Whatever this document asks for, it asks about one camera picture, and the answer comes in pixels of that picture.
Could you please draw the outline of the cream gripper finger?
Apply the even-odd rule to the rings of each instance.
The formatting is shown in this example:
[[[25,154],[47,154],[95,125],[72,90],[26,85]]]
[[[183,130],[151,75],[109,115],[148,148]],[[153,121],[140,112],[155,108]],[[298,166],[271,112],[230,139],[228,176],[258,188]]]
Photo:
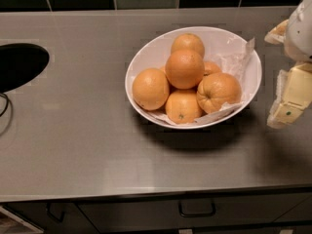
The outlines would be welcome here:
[[[288,20],[284,20],[271,29],[264,37],[264,41],[270,44],[278,45],[283,44],[286,34],[286,28],[288,25]]]
[[[277,78],[276,99],[267,125],[282,129],[294,123],[312,102],[312,64],[297,62],[289,71],[281,70]]]

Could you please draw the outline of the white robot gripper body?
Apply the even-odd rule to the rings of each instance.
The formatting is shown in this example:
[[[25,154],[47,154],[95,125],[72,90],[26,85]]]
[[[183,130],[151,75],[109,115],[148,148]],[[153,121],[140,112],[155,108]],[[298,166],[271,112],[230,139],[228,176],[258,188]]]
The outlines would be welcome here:
[[[303,0],[289,17],[284,48],[293,60],[312,61],[312,0]]]

